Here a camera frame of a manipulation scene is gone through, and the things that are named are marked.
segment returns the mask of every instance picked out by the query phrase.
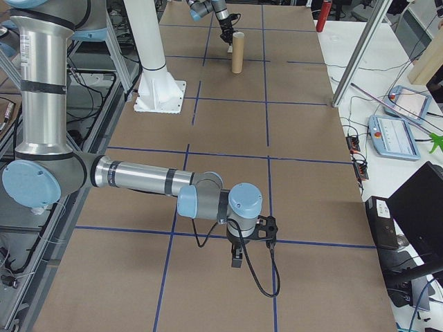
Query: blue joint cap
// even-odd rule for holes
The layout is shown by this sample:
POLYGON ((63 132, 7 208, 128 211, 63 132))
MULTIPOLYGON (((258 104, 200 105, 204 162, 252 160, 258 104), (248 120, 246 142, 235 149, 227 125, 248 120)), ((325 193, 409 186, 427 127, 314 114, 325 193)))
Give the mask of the blue joint cap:
POLYGON ((177 197, 177 213, 188 218, 197 216, 197 189, 194 185, 182 187, 177 197))
POLYGON ((48 0, 4 0, 9 6, 21 9, 34 8, 48 0))
POLYGON ((242 218, 257 218, 262 211, 262 202, 262 193, 250 183, 239 183, 229 192, 230 208, 242 218))
POLYGON ((193 19, 195 22, 200 21, 201 16, 198 15, 197 12, 196 12, 195 10, 192 10, 192 9, 191 9, 191 10, 190 10, 190 14, 191 14, 192 19, 193 19))
POLYGON ((40 208, 60 199, 60 185, 46 168, 29 160, 11 162, 3 171, 3 186, 18 204, 40 208))
POLYGON ((107 33, 107 28, 97 30, 80 30, 75 31, 71 39, 79 42, 103 42, 107 38, 107 33))

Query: gray robot arm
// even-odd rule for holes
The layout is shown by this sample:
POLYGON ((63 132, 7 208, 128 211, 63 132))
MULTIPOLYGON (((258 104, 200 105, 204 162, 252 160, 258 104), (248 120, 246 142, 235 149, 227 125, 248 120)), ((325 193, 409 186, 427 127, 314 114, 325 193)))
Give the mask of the gray robot arm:
POLYGON ((262 194, 252 184, 240 183, 225 190, 221 178, 212 172, 120 162, 76 152, 67 145, 67 40, 79 31, 86 37, 100 36, 106 27, 105 0, 6 2, 16 7, 11 19, 21 37, 23 141, 15 150, 18 160, 2 174, 3 186, 16 202, 35 208, 80 188, 122 187, 175 196, 181 216, 227 224, 233 266, 239 267, 247 241, 275 243, 275 219, 260 216, 262 194))
POLYGON ((239 19, 240 14, 229 14, 225 0, 186 0, 190 7, 190 14, 194 21, 200 20, 210 12, 214 11, 221 28, 220 37, 224 42, 233 43, 233 21, 239 19))

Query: cardboard floor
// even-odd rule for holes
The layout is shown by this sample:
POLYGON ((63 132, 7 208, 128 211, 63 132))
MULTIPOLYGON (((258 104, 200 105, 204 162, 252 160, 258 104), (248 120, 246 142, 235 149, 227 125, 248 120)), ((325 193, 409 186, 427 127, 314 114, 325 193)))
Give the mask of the cardboard floor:
MULTIPOLYGON (((161 33, 169 71, 188 83, 183 110, 127 104, 108 154, 256 184, 280 229, 279 297, 260 294, 246 262, 230 267, 225 227, 199 249, 175 199, 95 188, 34 331, 395 331, 310 10, 228 9, 242 13, 243 73, 230 72, 212 15, 194 22, 169 2, 161 33)), ((197 221, 200 234, 211 225, 197 221)), ((272 291, 266 246, 248 250, 272 291)))

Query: white pillar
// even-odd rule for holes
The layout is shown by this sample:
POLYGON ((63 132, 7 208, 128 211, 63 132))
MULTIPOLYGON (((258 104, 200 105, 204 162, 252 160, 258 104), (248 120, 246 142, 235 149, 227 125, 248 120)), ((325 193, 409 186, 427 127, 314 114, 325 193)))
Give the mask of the white pillar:
POLYGON ((134 110, 180 113, 186 82, 175 81, 166 67, 154 0, 125 0, 125 7, 143 66, 134 110))

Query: red bottle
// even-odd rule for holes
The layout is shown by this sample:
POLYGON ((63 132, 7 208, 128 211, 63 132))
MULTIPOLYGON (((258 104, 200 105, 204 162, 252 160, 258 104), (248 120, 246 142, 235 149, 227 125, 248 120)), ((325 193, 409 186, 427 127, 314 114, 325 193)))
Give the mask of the red bottle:
POLYGON ((324 0, 321 6, 320 16, 318 17, 316 30, 318 33, 323 31, 329 12, 331 11, 332 1, 324 0))

